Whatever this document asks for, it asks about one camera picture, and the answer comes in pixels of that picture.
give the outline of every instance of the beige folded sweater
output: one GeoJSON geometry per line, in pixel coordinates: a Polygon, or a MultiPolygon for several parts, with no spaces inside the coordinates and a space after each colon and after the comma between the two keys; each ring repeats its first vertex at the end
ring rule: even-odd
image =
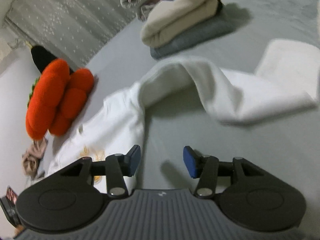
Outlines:
{"type": "Polygon", "coordinates": [[[141,30],[142,42],[159,48],[184,30],[216,14],[218,0],[161,1],[141,30]]]}

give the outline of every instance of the beige crumpled cloth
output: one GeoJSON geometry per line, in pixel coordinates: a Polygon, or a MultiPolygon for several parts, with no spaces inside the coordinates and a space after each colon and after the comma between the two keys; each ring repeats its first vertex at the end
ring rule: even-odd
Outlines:
{"type": "Polygon", "coordinates": [[[25,175],[34,178],[37,174],[39,162],[47,148],[48,140],[43,138],[40,141],[33,141],[30,147],[22,156],[22,168],[25,175]]]}
{"type": "Polygon", "coordinates": [[[159,48],[184,30],[214,16],[218,0],[162,0],[141,30],[144,44],[159,48]]]}

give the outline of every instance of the gray folded cloth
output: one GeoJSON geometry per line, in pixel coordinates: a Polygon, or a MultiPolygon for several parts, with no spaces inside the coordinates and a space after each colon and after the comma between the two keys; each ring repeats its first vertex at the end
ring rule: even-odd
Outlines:
{"type": "Polygon", "coordinates": [[[201,42],[231,33],[234,30],[235,27],[233,23],[228,20],[222,10],[218,15],[180,33],[166,45],[159,48],[150,48],[150,54],[154,59],[160,59],[181,50],[191,48],[201,42]]]}

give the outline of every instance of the gray ridged plate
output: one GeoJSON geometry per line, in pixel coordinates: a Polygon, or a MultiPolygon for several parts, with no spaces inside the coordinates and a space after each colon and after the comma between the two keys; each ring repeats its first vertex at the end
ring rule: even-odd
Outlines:
{"type": "Polygon", "coordinates": [[[234,224],[215,202],[199,200],[188,189],[136,190],[110,202],[92,224],[74,232],[46,235],[25,230],[17,240],[302,240],[292,228],[260,233],[234,224]]]}

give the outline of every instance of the black plush part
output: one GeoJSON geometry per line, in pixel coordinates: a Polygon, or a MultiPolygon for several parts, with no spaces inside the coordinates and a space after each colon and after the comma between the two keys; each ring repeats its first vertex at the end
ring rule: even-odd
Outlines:
{"type": "Polygon", "coordinates": [[[221,0],[218,0],[218,7],[217,7],[217,12],[216,15],[219,14],[223,9],[223,3],[221,2],[221,0]]]}
{"type": "Polygon", "coordinates": [[[35,63],[37,69],[42,72],[44,69],[49,65],[50,62],[57,59],[55,55],[53,55],[51,52],[47,51],[43,46],[41,45],[35,45],[31,49],[31,55],[33,62],[35,63]]]}

